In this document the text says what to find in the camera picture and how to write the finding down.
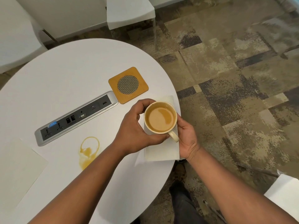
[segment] power strip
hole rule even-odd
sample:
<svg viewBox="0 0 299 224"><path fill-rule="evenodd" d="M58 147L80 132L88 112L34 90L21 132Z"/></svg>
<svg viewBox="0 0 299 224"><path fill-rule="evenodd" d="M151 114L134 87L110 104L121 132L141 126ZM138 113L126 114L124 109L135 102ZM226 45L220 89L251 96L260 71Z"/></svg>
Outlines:
<svg viewBox="0 0 299 224"><path fill-rule="evenodd" d="M117 104L118 100L113 91L108 91L107 93L102 94L71 112L38 128L34 133L36 142L38 146L44 146Z"/></svg>

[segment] hand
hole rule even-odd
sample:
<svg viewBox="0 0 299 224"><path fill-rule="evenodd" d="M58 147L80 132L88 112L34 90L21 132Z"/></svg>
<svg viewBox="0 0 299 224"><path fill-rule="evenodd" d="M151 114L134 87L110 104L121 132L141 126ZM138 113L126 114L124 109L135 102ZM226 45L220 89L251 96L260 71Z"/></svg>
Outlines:
<svg viewBox="0 0 299 224"><path fill-rule="evenodd" d="M121 148L124 155L138 152L150 145L160 144L169 138L169 134L148 135L138 123L140 114L144 113L145 109L153 102L155 100L152 99L137 101L123 118L113 144Z"/></svg>
<svg viewBox="0 0 299 224"><path fill-rule="evenodd" d="M179 114L177 115L180 156L190 161L200 149L200 145L197 143L197 136L193 126L183 120Z"/></svg>

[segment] person's left hand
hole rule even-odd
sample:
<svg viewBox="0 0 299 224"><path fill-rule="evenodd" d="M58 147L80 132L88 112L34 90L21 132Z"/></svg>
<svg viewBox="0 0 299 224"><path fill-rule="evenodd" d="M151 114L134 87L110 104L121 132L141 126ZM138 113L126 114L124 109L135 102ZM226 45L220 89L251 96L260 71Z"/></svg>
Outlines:
<svg viewBox="0 0 299 224"><path fill-rule="evenodd" d="M155 100L152 99L137 101L123 118L112 144L119 147L124 155L138 152L150 145L160 144L169 138L169 134L148 135L138 123L140 114L144 113L145 109L153 102Z"/></svg>

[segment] woven metal mesh circle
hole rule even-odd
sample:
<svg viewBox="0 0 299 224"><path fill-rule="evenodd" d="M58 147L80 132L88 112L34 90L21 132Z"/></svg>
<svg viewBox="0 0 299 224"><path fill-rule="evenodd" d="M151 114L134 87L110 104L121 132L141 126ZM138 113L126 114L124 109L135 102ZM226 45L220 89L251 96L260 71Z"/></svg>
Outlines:
<svg viewBox="0 0 299 224"><path fill-rule="evenodd" d="M125 75L117 83L118 90L123 94L134 93L138 86L138 79L133 75Z"/></svg>

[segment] tabletop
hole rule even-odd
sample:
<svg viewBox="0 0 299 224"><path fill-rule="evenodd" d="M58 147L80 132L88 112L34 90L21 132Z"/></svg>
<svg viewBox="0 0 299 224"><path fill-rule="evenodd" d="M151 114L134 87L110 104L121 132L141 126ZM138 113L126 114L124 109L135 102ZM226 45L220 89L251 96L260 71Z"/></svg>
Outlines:
<svg viewBox="0 0 299 224"><path fill-rule="evenodd" d="M136 67L149 90L100 114L60 138L38 147L34 132L80 105L111 90L108 79ZM0 150L20 138L48 161L39 178L11 215L11 223L27 223L81 171L80 145L87 137L100 142L99 152L114 139L125 115L139 99L173 95L163 68L147 53L110 39L85 39L53 48L21 68L0 91ZM135 166L138 153L126 156L115 170L90 223L130 223L155 199L174 161Z"/></svg>

